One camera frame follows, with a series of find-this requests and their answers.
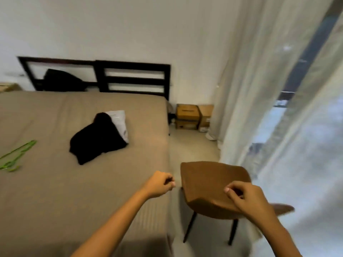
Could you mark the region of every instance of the hand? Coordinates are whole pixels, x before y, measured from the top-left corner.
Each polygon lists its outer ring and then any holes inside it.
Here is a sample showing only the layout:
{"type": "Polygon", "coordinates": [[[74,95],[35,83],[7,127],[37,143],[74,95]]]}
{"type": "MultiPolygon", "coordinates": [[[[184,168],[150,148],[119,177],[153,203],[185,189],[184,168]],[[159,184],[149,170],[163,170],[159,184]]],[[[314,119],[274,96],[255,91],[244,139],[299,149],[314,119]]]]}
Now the hand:
{"type": "Polygon", "coordinates": [[[265,222],[278,221],[273,207],[268,203],[262,189],[250,182],[234,181],[224,188],[225,194],[234,202],[235,206],[257,226],[265,222]],[[241,190],[239,197],[235,190],[241,190]]]}
{"type": "Polygon", "coordinates": [[[166,194],[175,187],[175,180],[170,173],[156,171],[143,185],[142,190],[148,199],[166,194]]]}

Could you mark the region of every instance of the bedside table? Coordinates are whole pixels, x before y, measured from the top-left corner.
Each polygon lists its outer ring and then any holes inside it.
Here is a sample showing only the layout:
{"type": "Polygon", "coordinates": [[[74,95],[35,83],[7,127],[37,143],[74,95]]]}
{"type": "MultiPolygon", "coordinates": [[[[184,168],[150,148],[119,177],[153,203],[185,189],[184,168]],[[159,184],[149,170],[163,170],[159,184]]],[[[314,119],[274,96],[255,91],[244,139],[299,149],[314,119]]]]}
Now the bedside table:
{"type": "Polygon", "coordinates": [[[0,93],[19,91],[21,87],[16,83],[0,82],[0,93]]]}

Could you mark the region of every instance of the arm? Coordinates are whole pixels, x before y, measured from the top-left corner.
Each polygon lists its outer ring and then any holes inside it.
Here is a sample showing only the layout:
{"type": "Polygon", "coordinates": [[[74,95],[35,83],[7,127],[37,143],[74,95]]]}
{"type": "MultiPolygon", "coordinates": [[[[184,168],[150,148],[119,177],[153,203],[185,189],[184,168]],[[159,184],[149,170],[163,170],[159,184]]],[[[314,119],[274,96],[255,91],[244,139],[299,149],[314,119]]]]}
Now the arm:
{"type": "Polygon", "coordinates": [[[301,257],[290,234],[278,220],[260,187],[249,182],[234,181],[224,188],[236,207],[263,233],[276,257],[301,257]],[[239,197],[234,189],[243,192],[239,197]]]}
{"type": "Polygon", "coordinates": [[[142,205],[150,198],[159,197],[175,187],[169,173],[157,171],[143,187],[119,208],[110,219],[84,242],[72,257],[108,257],[121,242],[142,205]]]}

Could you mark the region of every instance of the person's left hand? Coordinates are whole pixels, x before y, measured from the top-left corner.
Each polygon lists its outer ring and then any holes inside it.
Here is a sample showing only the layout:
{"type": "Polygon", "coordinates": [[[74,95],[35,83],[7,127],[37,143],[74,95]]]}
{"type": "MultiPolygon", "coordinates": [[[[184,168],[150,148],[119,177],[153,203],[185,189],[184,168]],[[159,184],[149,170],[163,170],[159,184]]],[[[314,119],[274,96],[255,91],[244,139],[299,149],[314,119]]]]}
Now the person's left hand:
{"type": "Polygon", "coordinates": [[[159,197],[175,187],[175,180],[172,174],[156,171],[143,185],[142,191],[148,199],[159,197]]]}

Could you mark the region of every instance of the white sheer curtain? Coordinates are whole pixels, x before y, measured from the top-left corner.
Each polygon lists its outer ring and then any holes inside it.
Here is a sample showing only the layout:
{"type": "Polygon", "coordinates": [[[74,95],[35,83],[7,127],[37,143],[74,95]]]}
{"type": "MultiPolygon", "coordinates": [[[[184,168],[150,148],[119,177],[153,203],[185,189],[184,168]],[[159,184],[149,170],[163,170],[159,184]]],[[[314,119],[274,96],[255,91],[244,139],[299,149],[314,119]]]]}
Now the white sheer curtain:
{"type": "MultiPolygon", "coordinates": [[[[255,160],[269,202],[295,207],[280,218],[304,257],[343,254],[343,16],[255,160]]],[[[265,239],[253,256],[274,256],[265,239]]]]}
{"type": "Polygon", "coordinates": [[[207,137],[240,165],[332,0],[243,0],[207,137]]]}

